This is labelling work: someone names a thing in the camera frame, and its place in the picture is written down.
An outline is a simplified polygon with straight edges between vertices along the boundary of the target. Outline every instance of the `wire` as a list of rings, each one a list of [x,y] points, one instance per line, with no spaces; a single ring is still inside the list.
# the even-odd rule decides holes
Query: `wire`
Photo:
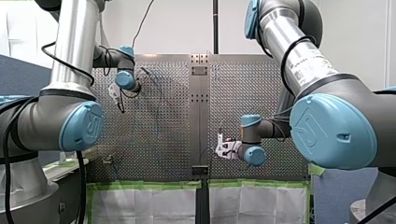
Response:
[[[143,20],[140,22],[139,29],[137,30],[137,33],[136,33],[136,35],[134,36],[134,42],[136,41],[137,37],[138,37],[139,34],[140,34],[140,30],[142,29],[143,23],[145,22],[146,17],[147,17],[147,15],[149,14],[149,9],[151,8],[151,5],[152,5],[153,3],[154,3],[154,0],[151,0],[151,2],[148,4],[148,9],[146,9],[145,16],[143,17]]]
[[[286,113],[290,112],[292,109],[293,109],[293,106],[287,108],[286,110],[280,111],[279,113],[276,113],[273,116],[275,117],[275,116],[286,114]]]
[[[317,42],[316,39],[311,36],[311,35],[305,35],[303,37],[298,38],[294,42],[290,44],[288,49],[285,51],[285,54],[283,55],[282,61],[280,63],[280,76],[282,77],[282,83],[285,86],[286,90],[290,92],[291,95],[295,96],[293,91],[291,90],[289,83],[286,80],[286,61],[288,60],[289,54],[291,53],[292,50],[294,50],[295,47],[297,47],[299,44],[305,42],[305,41],[311,41],[314,45]]]
[[[68,67],[68,68],[70,68],[70,69],[72,69],[72,70],[76,70],[76,71],[80,72],[81,74],[85,75],[86,77],[90,78],[90,79],[91,79],[91,86],[92,86],[93,83],[95,82],[95,78],[94,78],[91,74],[89,74],[88,72],[86,72],[86,71],[84,71],[84,70],[82,70],[82,69],[79,69],[79,68],[73,66],[73,65],[70,64],[70,63],[67,63],[67,62],[62,61],[61,59],[55,57],[54,55],[52,55],[51,53],[49,53],[49,52],[47,51],[47,48],[52,47],[52,46],[54,46],[55,44],[56,44],[56,41],[54,41],[54,42],[52,42],[52,43],[50,43],[50,44],[48,44],[48,45],[44,45],[43,47],[41,47],[41,50],[42,50],[45,54],[47,54],[51,59],[55,60],[56,62],[61,63],[61,64],[63,64],[64,66],[66,66],[66,67]]]
[[[358,222],[358,224],[368,223],[373,218],[377,217],[379,214],[381,214],[382,212],[384,212],[394,204],[396,204],[396,196],[390,199],[389,201],[387,201],[386,203],[382,204],[381,206],[379,206],[377,209],[374,210],[374,212],[372,212],[370,215],[365,217],[362,221]]]
[[[74,224],[77,224],[78,217],[79,217],[79,208],[80,207],[81,207],[81,203],[78,204],[78,209],[77,209],[77,214],[76,214],[76,219],[75,219],[75,223]]]
[[[14,126],[15,122],[19,118],[21,112],[23,109],[26,108],[30,103],[33,101],[37,101],[37,97],[29,97],[29,98],[23,98],[21,100],[11,102],[9,105],[5,105],[4,107],[1,107],[0,114],[2,114],[4,111],[9,109],[10,107],[17,106],[15,108],[16,111],[14,111],[14,114],[6,127],[6,130],[3,135],[3,154],[4,154],[4,161],[5,161],[5,168],[6,168],[6,197],[5,197],[5,208],[6,208],[6,217],[7,217],[7,222],[8,224],[14,224],[14,219],[12,218],[11,214],[11,204],[10,204],[10,198],[11,198],[11,166],[10,166],[10,161],[9,161],[9,151],[8,151],[8,138],[9,134],[11,132],[12,127]]]
[[[289,123],[288,121],[283,121],[283,120],[277,120],[274,118],[271,119],[266,119],[268,122],[272,123],[274,125],[274,127],[276,127],[281,133],[282,133],[282,138],[276,138],[276,141],[278,142],[285,142],[286,141],[286,134],[285,132],[283,132],[283,130],[279,127],[279,125],[276,123],[276,121],[279,122],[285,122],[285,123]]]
[[[122,50],[119,50],[119,49],[108,49],[105,46],[99,46],[99,47],[105,50],[105,65],[107,67],[107,71],[106,71],[106,67],[103,68],[103,75],[105,77],[107,77],[110,74],[111,68],[113,67],[113,56],[111,55],[110,51],[116,51],[116,52],[122,54],[123,56],[125,56],[129,60],[131,60],[131,62],[135,65],[134,57],[132,57],[131,55],[129,55],[129,54],[125,53],[125,52],[123,52]],[[117,108],[119,109],[119,111],[122,114],[125,113],[125,105],[123,103],[122,95],[124,95],[127,98],[134,99],[140,94],[140,91],[141,91],[141,85],[139,85],[139,89],[137,90],[135,96],[129,96],[122,89],[120,89],[120,102],[117,104]]]
[[[78,224],[84,223],[85,217],[85,206],[87,205],[87,180],[85,178],[85,165],[84,158],[82,157],[81,151],[76,151],[79,166],[79,176],[80,176],[80,187],[81,193],[79,194],[79,216]]]
[[[122,95],[124,95],[126,98],[134,99],[134,98],[136,98],[137,96],[139,96],[140,90],[141,90],[141,89],[142,89],[142,88],[139,86],[139,90],[138,90],[137,92],[135,92],[135,95],[134,95],[134,96],[127,95],[122,89],[120,89],[120,92],[121,92]]]

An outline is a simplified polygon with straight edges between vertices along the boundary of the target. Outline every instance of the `black cable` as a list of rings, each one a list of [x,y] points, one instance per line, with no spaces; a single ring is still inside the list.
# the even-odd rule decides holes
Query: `black cable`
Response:
[[[9,134],[11,132],[11,129],[17,119],[19,118],[21,112],[23,109],[26,108],[30,103],[33,101],[36,101],[36,97],[29,97],[29,98],[23,98],[21,100],[17,100],[15,102],[11,102],[5,106],[1,107],[0,114],[6,111],[7,107],[14,107],[15,108],[14,114],[6,127],[6,130],[3,135],[3,154],[4,154],[4,161],[5,161],[5,168],[6,168],[6,192],[5,192],[5,208],[6,208],[6,217],[7,217],[7,222],[8,224],[14,224],[14,219],[12,218],[11,214],[11,204],[10,204],[10,199],[11,199],[11,166],[9,162],[9,151],[8,151],[8,138]]]
[[[288,90],[290,92],[290,94],[293,96],[294,96],[294,93],[291,90],[291,88],[286,80],[286,74],[285,74],[286,61],[287,61],[291,51],[294,50],[294,48],[297,47],[300,43],[305,42],[307,40],[311,41],[314,45],[317,42],[316,39],[310,35],[305,35],[303,37],[300,37],[299,39],[295,40],[294,42],[292,42],[290,44],[288,49],[285,51],[285,54],[283,55],[283,58],[282,58],[282,62],[280,64],[280,76],[282,77],[282,83],[285,86],[286,90]]]
[[[137,96],[140,95],[140,90],[141,90],[141,88],[139,88],[139,90],[138,90],[138,91],[135,93],[135,95],[133,95],[133,96],[130,96],[130,95],[126,94],[122,89],[120,89],[120,92],[121,92],[121,94],[124,95],[126,98],[134,99],[134,98],[136,98]]]
[[[85,165],[84,158],[82,157],[81,151],[76,151],[78,166],[79,166],[79,176],[80,176],[80,187],[81,193],[79,194],[79,216],[78,224],[84,223],[85,217],[85,206],[87,205],[87,180],[85,178]]]
[[[102,48],[105,50],[105,65],[106,65],[106,67],[103,68],[103,75],[105,77],[107,77],[111,72],[111,68],[113,67],[113,56],[111,56],[110,50],[105,48],[104,46],[99,46],[99,48]]]
[[[78,216],[79,216],[79,208],[81,207],[81,203],[78,204],[78,209],[77,209],[77,213],[76,213],[76,220],[74,224],[77,224],[78,221]]]
[[[54,42],[52,42],[52,43],[50,43],[50,44],[48,44],[48,45],[44,45],[43,47],[41,47],[41,50],[42,50],[45,54],[47,54],[51,59],[55,60],[56,62],[61,63],[61,64],[63,64],[64,66],[67,66],[67,67],[69,67],[69,68],[72,69],[72,70],[76,70],[76,71],[80,72],[81,74],[83,74],[83,75],[87,76],[88,78],[90,78],[90,79],[91,79],[91,86],[92,86],[93,83],[95,82],[95,78],[94,78],[91,74],[89,74],[88,72],[86,72],[86,71],[84,71],[84,70],[82,70],[82,69],[79,69],[79,68],[73,66],[73,65],[70,64],[70,63],[67,63],[67,62],[64,62],[64,61],[60,60],[59,58],[55,57],[54,55],[52,55],[51,53],[49,53],[49,52],[47,51],[47,48],[52,47],[52,46],[54,46],[55,44],[56,44],[56,41],[54,41]]]
[[[370,215],[365,217],[362,221],[358,222],[358,224],[366,224],[366,223],[368,223],[373,218],[377,217],[379,214],[381,214],[382,212],[384,212],[385,210],[387,210],[388,208],[390,208],[394,204],[396,204],[396,196],[393,197],[392,199],[390,199],[389,201],[387,201],[386,203],[382,204],[381,206],[379,206]]]
[[[148,9],[146,9],[145,16],[143,17],[143,20],[140,22],[139,29],[137,30],[137,33],[134,36],[134,42],[136,41],[137,37],[140,34],[140,30],[142,29],[143,23],[145,22],[147,15],[149,14],[149,9],[151,8],[151,5],[152,5],[153,2],[154,2],[154,0],[151,0],[151,2],[148,4]]]
[[[278,141],[278,142],[285,142],[286,141],[286,134],[285,134],[285,132],[283,132],[283,130],[279,127],[279,125],[277,125],[277,123],[276,123],[276,121],[279,121],[279,122],[285,122],[285,123],[287,123],[286,121],[283,121],[283,120],[278,120],[278,119],[274,119],[274,118],[271,118],[271,119],[266,119],[268,122],[270,122],[270,123],[272,123],[272,125],[274,126],[274,127],[276,127],[281,133],[282,133],[282,138],[276,138],[276,141]]]

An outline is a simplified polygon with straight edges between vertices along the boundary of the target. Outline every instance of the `metal bracket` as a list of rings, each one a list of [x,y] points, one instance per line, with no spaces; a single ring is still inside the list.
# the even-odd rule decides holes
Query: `metal bracket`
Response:
[[[192,54],[191,55],[191,74],[193,76],[207,76],[208,75],[207,54]]]

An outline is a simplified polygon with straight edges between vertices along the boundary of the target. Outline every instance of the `metal rod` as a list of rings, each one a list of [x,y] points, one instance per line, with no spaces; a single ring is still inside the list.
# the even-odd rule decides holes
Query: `metal rod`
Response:
[[[219,54],[219,0],[213,0],[213,53]]]
[[[262,43],[280,65],[292,43],[305,34],[298,27],[298,17],[292,10],[284,7],[270,10],[260,12],[265,15],[260,22]],[[318,48],[309,41],[300,43],[291,50],[286,60],[285,72],[294,95],[322,78],[338,74]]]
[[[59,18],[55,57],[90,73],[92,71],[99,6],[95,0],[63,0]],[[54,62],[51,80],[45,90],[90,91],[91,79]]]

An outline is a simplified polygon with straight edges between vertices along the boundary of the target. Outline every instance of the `white plastic sheet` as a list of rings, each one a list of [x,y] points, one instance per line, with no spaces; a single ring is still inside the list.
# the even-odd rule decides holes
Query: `white plastic sheet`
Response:
[[[196,189],[97,190],[89,223],[194,224]],[[308,188],[210,189],[212,224],[305,224]]]

